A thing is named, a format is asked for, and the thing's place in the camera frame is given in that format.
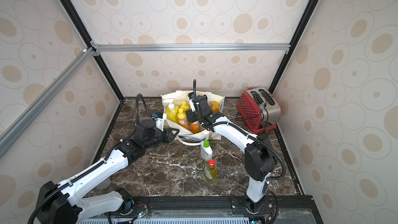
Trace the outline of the orange pump dish soap bottle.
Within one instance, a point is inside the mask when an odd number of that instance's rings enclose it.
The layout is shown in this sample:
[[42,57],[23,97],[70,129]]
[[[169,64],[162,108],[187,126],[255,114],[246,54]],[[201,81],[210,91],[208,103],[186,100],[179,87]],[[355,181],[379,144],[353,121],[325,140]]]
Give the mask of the orange pump dish soap bottle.
[[212,101],[212,103],[211,103],[211,110],[212,110],[213,112],[219,112],[219,111],[220,111],[220,106],[219,106],[219,104],[218,104],[217,101]]

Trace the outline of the orange bottle yellow cap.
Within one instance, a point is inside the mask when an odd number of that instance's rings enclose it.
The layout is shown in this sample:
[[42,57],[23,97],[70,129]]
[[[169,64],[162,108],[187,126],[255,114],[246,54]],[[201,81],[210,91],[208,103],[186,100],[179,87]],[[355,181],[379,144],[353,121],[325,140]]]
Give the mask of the orange bottle yellow cap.
[[195,121],[193,123],[191,123],[191,132],[193,134],[197,134],[201,131],[201,124],[199,123],[199,121]]
[[178,109],[177,120],[180,126],[182,126],[185,129],[189,128],[188,118],[186,112],[182,107]]
[[186,101],[182,101],[180,108],[183,109],[184,112],[186,112],[190,109],[190,105]]

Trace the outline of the yellow pump dish soap bottle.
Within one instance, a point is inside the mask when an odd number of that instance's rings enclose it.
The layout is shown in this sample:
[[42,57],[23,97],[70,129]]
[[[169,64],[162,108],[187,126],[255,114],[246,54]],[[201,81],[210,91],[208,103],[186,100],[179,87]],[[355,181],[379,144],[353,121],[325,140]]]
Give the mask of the yellow pump dish soap bottle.
[[167,115],[167,119],[174,123],[178,123],[177,114],[178,114],[179,106],[174,104],[173,99],[165,99],[163,102],[166,104],[165,112]]

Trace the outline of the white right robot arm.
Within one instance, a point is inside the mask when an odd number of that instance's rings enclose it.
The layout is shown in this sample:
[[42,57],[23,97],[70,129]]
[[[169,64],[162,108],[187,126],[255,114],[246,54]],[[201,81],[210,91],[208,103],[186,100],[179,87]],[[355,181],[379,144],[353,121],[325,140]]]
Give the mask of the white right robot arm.
[[272,148],[267,134],[252,134],[234,124],[220,112],[205,116],[199,111],[186,112],[188,121],[199,122],[206,130],[220,134],[235,144],[245,155],[245,168],[250,176],[246,198],[251,204],[262,201],[271,180],[280,180],[286,175],[286,164]]

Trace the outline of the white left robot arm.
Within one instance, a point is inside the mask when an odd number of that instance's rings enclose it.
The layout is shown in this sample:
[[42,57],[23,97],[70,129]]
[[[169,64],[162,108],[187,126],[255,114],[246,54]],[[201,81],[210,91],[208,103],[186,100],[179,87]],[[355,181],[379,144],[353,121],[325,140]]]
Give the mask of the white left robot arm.
[[57,184],[49,181],[40,189],[28,223],[38,220],[42,224],[76,224],[101,213],[121,209],[129,197],[118,191],[97,198],[85,196],[105,179],[142,157],[148,148],[171,143],[178,134],[179,130],[174,128],[135,130],[116,143],[105,157],[82,172]]

